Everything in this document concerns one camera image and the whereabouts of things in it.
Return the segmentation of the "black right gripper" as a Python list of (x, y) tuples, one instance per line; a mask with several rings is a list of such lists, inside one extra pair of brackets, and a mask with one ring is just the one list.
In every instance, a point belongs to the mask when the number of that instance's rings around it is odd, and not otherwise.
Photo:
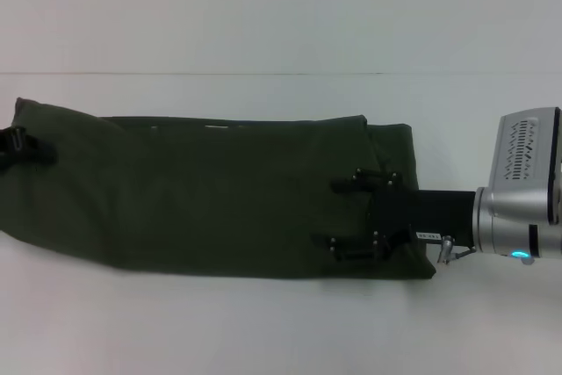
[(409, 190), (400, 187), (397, 171), (356, 168), (351, 177), (330, 182), (336, 194), (372, 194), (363, 234), (311, 234), (314, 246), (337, 262), (385, 261), (401, 245), (414, 243), (419, 233), (449, 236), (457, 246), (474, 247), (473, 191)]

